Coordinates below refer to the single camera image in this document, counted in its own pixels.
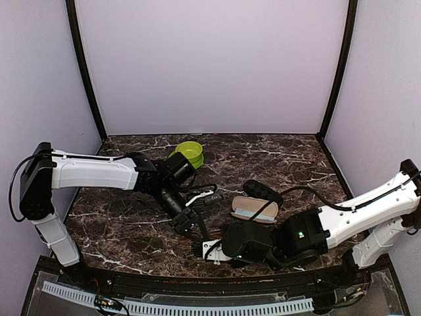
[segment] white panel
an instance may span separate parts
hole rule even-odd
[[[421,168],[421,2],[359,1],[353,43],[326,139],[353,193],[385,182],[411,158]],[[392,260],[413,315],[421,311],[420,235]]]
[[[100,144],[74,54],[66,3],[2,1],[0,9],[0,315],[20,315],[38,260],[48,253],[33,224],[13,222],[12,172],[38,143],[76,153]],[[18,205],[19,183],[15,186]],[[63,217],[74,189],[54,193]]]
[[[315,133],[346,0],[83,0],[109,134]]]

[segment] brown marble surface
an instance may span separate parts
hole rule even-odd
[[[114,136],[100,155],[141,151],[151,159],[164,159],[177,144],[195,140],[203,145],[205,164],[196,184],[216,183],[224,201],[200,211],[215,239],[222,223],[238,221],[229,215],[235,196],[243,194],[248,179],[265,183],[276,191],[308,185],[328,200],[346,199],[341,186],[314,136],[308,135],[168,135]],[[307,192],[285,197],[276,220],[322,204]],[[232,269],[214,265],[191,253],[189,240],[168,225],[168,216],[149,196],[110,188],[82,188],[66,220],[73,239],[88,265],[102,269],[168,277],[251,277],[271,275],[267,267],[249,265]],[[281,273],[313,270],[341,263],[341,255],[362,240],[354,236],[306,267]]]

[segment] marble tabletop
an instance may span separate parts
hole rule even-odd
[[[244,195],[243,183],[258,180],[275,191],[307,185],[332,202],[346,199],[337,176],[312,135],[207,134],[160,136],[113,136],[100,155],[140,151],[151,159],[165,159],[184,141],[203,145],[205,164],[197,171],[196,184],[215,183],[224,200],[200,211],[212,238],[220,226],[238,221],[230,215],[234,197]],[[321,206],[307,192],[285,196],[276,217],[281,223],[310,207]],[[88,265],[113,271],[167,277],[251,277],[271,275],[268,267],[248,265],[232,269],[222,263],[196,258],[191,243],[168,225],[169,217],[155,200],[139,192],[110,188],[82,188],[66,226],[80,246]],[[341,264],[341,256],[363,239],[362,234],[345,241],[306,267],[276,273],[314,270]]]

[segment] black vertical post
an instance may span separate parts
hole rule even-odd
[[[76,13],[76,5],[74,0],[66,0],[66,6],[68,21],[70,24],[70,31],[72,33],[74,51],[78,60],[79,71],[82,77],[82,81],[84,83],[89,107],[91,108],[91,112],[95,121],[95,125],[97,126],[99,136],[101,137],[102,141],[105,141],[107,139],[107,132],[105,131],[104,122],[101,118],[98,103],[93,92],[91,77],[89,76],[89,71],[87,69],[84,47],[82,45],[82,39],[80,37],[78,15]]]
[[[337,97],[341,89],[342,79],[348,60],[349,48],[351,46],[351,40],[353,37],[355,15],[357,14],[357,4],[358,0],[349,0],[348,3],[347,21],[345,23],[345,30],[343,32],[341,53],[339,54],[339,60],[337,62],[334,84],[330,92],[329,102],[324,114],[322,127],[318,133],[318,136],[321,140],[324,140],[326,134],[328,133],[330,121],[334,115]]]

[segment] white wall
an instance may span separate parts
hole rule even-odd
[[[421,2],[359,1],[347,70],[326,143],[355,195],[411,158],[421,169]],[[391,252],[413,315],[421,311],[421,234]]]
[[[347,3],[78,1],[107,132],[318,132]]]
[[[7,206],[12,172],[42,141],[95,153],[100,139],[78,72],[65,1],[6,1],[0,43],[0,315],[20,315],[38,257],[48,252],[32,224],[12,220]],[[73,196],[74,190],[54,194],[60,215]]]

